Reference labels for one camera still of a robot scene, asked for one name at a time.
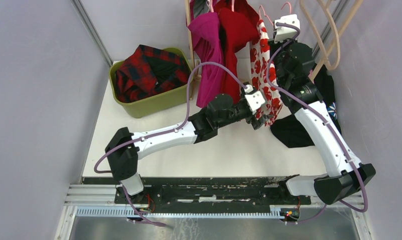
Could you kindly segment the white red floral garment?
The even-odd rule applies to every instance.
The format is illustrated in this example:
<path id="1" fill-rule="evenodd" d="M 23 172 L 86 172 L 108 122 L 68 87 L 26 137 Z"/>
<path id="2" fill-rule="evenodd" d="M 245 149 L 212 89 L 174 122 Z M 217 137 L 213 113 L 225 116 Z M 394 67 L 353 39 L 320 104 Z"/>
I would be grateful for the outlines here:
<path id="1" fill-rule="evenodd" d="M 274 64 L 267 65 L 270 59 L 270 46 L 267 29 L 262 19 L 257 22 L 256 28 L 259 39 L 249 43 L 251 82 L 266 98 L 266 104 L 257 110 L 256 117 L 259 119 L 265 116 L 264 124 L 271 126 L 276 121 L 283 102 L 279 91 L 269 84 L 276 85 L 277 81 Z"/>

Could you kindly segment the pink wire hanger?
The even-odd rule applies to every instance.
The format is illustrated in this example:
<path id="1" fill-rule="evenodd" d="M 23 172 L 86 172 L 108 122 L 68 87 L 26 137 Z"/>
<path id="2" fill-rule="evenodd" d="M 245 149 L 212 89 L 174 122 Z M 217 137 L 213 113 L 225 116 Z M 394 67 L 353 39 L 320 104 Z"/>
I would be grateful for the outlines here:
<path id="1" fill-rule="evenodd" d="M 293 12 L 293 7 L 292 7 L 292 3 L 289 1 L 286 1 L 280 8 L 280 10 L 282 11 L 285 7 L 288 7 L 288 13 L 291 15 Z M 265 17 L 270 24 L 274 27 L 274 21 L 271 20 L 270 16 L 267 14 L 264 6 L 262 4 L 259 5 L 258 8 L 258 14 L 259 14 L 259 19 L 262 20 L 263 17 Z"/>

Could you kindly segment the red dress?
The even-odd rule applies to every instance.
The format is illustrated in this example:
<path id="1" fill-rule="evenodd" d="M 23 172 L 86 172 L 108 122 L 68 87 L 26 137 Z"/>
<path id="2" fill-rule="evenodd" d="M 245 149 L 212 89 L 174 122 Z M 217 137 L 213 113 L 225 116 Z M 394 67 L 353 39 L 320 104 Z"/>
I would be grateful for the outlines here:
<path id="1" fill-rule="evenodd" d="M 231 0 L 219 1 L 214 10 L 218 13 L 220 27 L 224 33 L 224 66 L 237 76 L 236 53 L 249 42 L 259 39 L 256 28 L 259 15 L 245 0 L 235 1 L 235 11 L 231 10 Z"/>

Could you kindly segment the red navy plaid skirt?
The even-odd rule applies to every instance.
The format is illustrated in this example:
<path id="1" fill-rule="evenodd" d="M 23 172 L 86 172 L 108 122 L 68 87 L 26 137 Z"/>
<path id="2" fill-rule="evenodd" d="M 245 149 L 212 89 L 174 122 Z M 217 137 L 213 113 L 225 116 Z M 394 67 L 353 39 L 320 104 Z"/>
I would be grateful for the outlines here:
<path id="1" fill-rule="evenodd" d="M 183 57 L 141 44 L 115 72 L 116 97 L 132 103 L 179 88 L 187 84 L 190 72 Z"/>

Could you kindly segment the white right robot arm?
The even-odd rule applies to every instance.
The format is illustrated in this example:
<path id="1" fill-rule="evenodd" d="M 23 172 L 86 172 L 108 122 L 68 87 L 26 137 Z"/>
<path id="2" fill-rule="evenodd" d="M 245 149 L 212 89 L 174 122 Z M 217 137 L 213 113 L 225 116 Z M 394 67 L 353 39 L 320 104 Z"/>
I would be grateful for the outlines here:
<path id="1" fill-rule="evenodd" d="M 315 66 L 312 49 L 292 39 L 268 40 L 270 59 L 283 104 L 303 126 L 323 160 L 323 175 L 294 175 L 280 182 L 278 199 L 290 204 L 298 196 L 318 197 L 324 204 L 345 203 L 345 198 L 365 193 L 365 185 L 375 176 L 372 164 L 364 164 L 351 151 L 327 111 L 316 85 L 309 79 Z"/>

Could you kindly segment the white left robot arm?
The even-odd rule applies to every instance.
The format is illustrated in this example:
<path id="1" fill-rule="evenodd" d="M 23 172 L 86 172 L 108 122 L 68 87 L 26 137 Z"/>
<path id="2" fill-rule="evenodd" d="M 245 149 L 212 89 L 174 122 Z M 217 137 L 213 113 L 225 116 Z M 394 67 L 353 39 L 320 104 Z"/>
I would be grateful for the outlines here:
<path id="1" fill-rule="evenodd" d="M 120 128 L 105 148 L 113 179 L 121 184 L 123 195 L 141 203 L 146 190 L 137 172 L 139 160 L 161 150 L 207 141 L 217 136 L 220 128 L 241 120 L 256 130 L 262 122 L 255 115 L 265 104 L 266 98 L 260 91 L 244 95 L 237 103 L 222 93 L 182 123 L 146 132 Z"/>

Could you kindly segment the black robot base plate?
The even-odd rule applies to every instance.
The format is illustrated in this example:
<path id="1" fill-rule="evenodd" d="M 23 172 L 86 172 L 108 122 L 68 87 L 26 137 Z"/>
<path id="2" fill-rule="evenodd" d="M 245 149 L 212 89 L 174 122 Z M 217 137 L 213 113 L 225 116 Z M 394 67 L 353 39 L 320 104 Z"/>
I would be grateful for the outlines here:
<path id="1" fill-rule="evenodd" d="M 147 214 L 278 214 L 297 217 L 302 207 L 314 206 L 310 196 L 291 196 L 284 176 L 257 177 L 143 177 L 144 189 L 130 196 Z"/>

